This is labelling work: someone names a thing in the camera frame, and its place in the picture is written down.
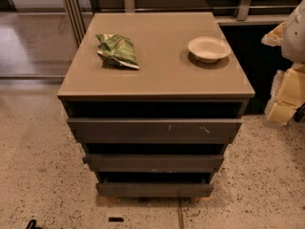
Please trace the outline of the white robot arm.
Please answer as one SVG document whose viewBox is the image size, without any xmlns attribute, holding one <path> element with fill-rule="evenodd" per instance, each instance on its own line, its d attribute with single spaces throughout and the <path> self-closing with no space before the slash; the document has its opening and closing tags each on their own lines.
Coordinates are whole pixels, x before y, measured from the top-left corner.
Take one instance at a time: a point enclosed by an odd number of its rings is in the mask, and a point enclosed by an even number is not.
<svg viewBox="0 0 305 229">
<path fill-rule="evenodd" d="M 305 103 L 305 0 L 286 21 L 265 34 L 261 43 L 279 46 L 282 56 L 293 62 L 286 72 L 276 72 L 265 108 L 269 126 L 284 126 Z"/>
</svg>

